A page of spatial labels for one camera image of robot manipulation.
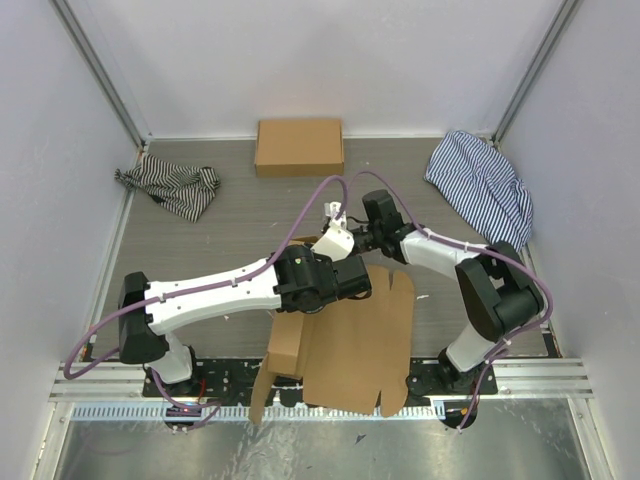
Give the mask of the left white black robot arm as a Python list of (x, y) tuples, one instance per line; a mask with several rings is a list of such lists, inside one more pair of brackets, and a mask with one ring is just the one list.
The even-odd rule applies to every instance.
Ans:
[(315, 314), (345, 299), (366, 298), (372, 286), (359, 256), (333, 260), (310, 245), (290, 245), (274, 263), (174, 282), (151, 282), (142, 272), (125, 276), (118, 307), (119, 359), (146, 364), (181, 397), (201, 383), (193, 350), (174, 331), (202, 320), (254, 310)]

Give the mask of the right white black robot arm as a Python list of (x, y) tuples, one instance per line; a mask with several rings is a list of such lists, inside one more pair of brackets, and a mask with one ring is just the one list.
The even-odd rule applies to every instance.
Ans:
[(379, 250), (401, 264), (456, 280), (467, 314), (463, 331), (439, 353), (435, 373), (410, 379), (412, 392), (425, 394), (437, 388), (455, 395), (466, 392), (477, 379), (485, 356), (507, 334), (541, 312), (540, 290), (523, 271), (508, 242), (456, 247), (456, 240), (406, 222), (386, 190), (370, 192), (362, 202), (367, 221), (352, 231), (353, 251)]

